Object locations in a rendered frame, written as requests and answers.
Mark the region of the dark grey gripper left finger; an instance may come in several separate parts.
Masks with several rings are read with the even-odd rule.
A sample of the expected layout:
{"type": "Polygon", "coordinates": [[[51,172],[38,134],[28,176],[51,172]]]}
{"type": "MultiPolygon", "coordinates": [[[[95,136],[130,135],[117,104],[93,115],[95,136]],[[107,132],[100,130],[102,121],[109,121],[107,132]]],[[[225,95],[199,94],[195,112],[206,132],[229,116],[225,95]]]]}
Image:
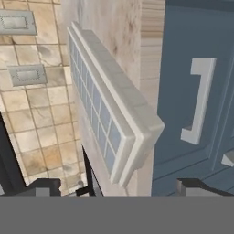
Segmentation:
{"type": "Polygon", "coordinates": [[[61,181],[59,178],[38,178],[27,187],[9,196],[18,197],[60,197],[61,181]]]}

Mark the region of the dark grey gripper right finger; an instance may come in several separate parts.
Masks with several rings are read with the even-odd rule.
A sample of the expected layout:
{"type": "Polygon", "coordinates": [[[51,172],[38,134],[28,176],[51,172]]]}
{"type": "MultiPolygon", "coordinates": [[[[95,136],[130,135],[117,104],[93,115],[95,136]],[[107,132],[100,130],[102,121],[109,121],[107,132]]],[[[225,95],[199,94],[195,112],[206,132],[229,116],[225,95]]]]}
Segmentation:
{"type": "Polygon", "coordinates": [[[197,178],[178,178],[177,194],[184,197],[233,197],[233,194],[210,187],[197,178]]]}

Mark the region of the blue cupboard door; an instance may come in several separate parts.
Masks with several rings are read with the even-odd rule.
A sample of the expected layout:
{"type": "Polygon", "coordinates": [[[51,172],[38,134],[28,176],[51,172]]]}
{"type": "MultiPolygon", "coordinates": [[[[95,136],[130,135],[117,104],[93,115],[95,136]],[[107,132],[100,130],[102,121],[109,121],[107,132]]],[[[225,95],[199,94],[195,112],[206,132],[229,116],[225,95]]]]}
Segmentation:
{"type": "Polygon", "coordinates": [[[234,193],[234,0],[166,0],[152,193],[172,196],[178,178],[234,193]],[[192,59],[216,59],[199,144],[181,139],[194,118],[199,75],[192,59]]]}

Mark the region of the black appliance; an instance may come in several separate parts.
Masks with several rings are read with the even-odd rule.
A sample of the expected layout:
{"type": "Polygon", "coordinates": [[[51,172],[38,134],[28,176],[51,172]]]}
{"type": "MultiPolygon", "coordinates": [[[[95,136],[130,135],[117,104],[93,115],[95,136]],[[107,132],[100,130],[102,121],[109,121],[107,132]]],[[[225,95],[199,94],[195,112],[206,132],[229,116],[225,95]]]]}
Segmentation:
{"type": "Polygon", "coordinates": [[[0,112],[0,186],[6,195],[15,195],[26,188],[16,154],[0,112]]]}

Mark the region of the grey wall socket plate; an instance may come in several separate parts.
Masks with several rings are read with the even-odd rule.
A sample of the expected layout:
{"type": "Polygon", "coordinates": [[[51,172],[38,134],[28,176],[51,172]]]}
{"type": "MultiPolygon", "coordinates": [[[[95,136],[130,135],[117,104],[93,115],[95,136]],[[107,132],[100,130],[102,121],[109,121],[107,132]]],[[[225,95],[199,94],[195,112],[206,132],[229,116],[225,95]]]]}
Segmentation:
{"type": "Polygon", "coordinates": [[[46,84],[48,82],[45,68],[42,64],[9,66],[7,70],[14,87],[46,84]]]}
{"type": "Polygon", "coordinates": [[[0,9],[0,35],[37,34],[37,27],[32,11],[0,9]]]}

